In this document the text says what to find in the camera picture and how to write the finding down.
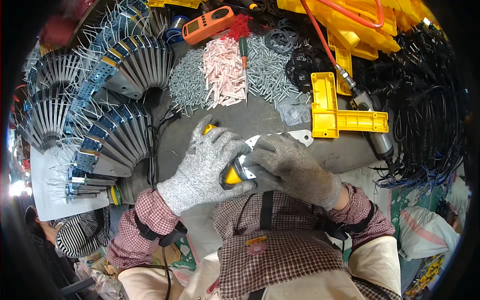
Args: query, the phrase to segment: yellow plastic handle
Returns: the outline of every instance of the yellow plastic handle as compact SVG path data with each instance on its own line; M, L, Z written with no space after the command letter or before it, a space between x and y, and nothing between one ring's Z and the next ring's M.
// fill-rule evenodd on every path
M215 128L215 127L216 127L215 125L208 124L207 126L205 126L205 130L204 130L203 135L206 135L207 132L209 132L212 128ZM225 176L225 183L236 184L236 183L240 183L240 182L242 182L242 180L238 176L234 167L230 166L230 168L228 168L227 175Z

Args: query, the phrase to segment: workbench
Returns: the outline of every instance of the workbench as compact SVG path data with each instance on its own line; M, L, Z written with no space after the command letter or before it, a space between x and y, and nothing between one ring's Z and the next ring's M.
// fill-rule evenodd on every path
M175 63L185 55L190 46L185 42L173 44ZM348 102L341 95L338 96L338 109L348 109ZM150 89L145 97L145 106L152 113L152 120L157 122L165 115L172 102L169 90ZM213 123L227 127L248 139L255 135L288 132L294 130L312 130L312 123L302 123L287 126L282 122L280 114L274 105L265 102L262 97L248 95L248 105L241 102L229 107L217 106L209 111L196 110L191 118L182 115L181 118L167 122L160 129L160 149L157 152L158 172L157 180L162 182L172 177L185 156L192 130L207 114L213 114ZM389 122L390 134L392 123ZM339 138L315 138L307 151L318 161L319 165L333 173L343 173L362 166L371 165L379 159L375 156L370 141L361 132L341 131ZM119 179L118 183L122 196L136 201L137 195L144 189L150 188L146 181L148 173L148 159L140 162L132 172L132 176ZM259 185L254 192L267 190L268 187Z

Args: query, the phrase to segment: green screwdriver handle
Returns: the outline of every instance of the green screwdriver handle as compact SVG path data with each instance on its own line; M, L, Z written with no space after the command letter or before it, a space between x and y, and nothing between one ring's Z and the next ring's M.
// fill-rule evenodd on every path
M248 50L247 50L247 38L244 36L241 36L239 38L239 46L240 46L240 56L241 56L241 62L243 65L243 68L247 68L247 55L248 55Z

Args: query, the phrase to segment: pink checkered shirt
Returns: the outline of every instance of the pink checkered shirt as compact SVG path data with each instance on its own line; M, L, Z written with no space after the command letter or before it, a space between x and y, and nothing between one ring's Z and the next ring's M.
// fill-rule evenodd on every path
M135 224L135 212L140 222L147 224L151 230L159 234L169 234L179 219L157 191L148 189L140 192L135 209L123 213L119 232L108 246L108 261L123 269L139 264L151 264L152 253L158 247L158 239L151 241L140 236Z
M330 218L346 224L357 224L370 211L370 203L362 189L345 184L348 189L349 202L340 210L328 212ZM367 229L361 233L352 233L352 251L375 238L393 235L394 227L378 207L374 206L373 217ZM131 268L139 264L151 264L152 252L158 246L158 240L149 241L140 236L134 220L134 212L144 224L159 234L170 233L178 222L178 217L170 211L157 191L145 190L138 195L135 210L123 213L120 219L119 232L108 247L107 259L120 268Z

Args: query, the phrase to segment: black hair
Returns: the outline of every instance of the black hair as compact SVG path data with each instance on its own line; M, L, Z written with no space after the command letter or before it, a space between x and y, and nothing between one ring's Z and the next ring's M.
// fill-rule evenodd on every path
M34 237L46 240L45 232L40 224L35 220L37 214L33 206L29 206L25 211L25 224L27 225L28 232Z

